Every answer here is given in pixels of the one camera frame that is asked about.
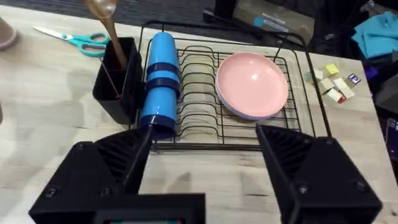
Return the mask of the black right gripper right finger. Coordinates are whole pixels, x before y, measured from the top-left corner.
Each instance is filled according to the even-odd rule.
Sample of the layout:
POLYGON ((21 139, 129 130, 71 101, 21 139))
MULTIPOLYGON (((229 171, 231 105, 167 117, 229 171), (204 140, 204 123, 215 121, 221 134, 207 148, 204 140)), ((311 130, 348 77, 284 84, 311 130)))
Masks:
POLYGON ((335 138, 258 124, 282 223, 372 223, 382 202, 335 138))

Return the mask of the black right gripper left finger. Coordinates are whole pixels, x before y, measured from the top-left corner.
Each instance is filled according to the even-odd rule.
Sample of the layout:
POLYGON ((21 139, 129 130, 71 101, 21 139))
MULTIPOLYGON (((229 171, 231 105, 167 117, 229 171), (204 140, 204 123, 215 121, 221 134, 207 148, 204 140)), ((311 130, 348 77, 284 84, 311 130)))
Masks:
POLYGON ((131 129, 75 143, 30 217, 36 223, 96 223, 101 212, 136 208, 151 134, 151 129, 131 129))

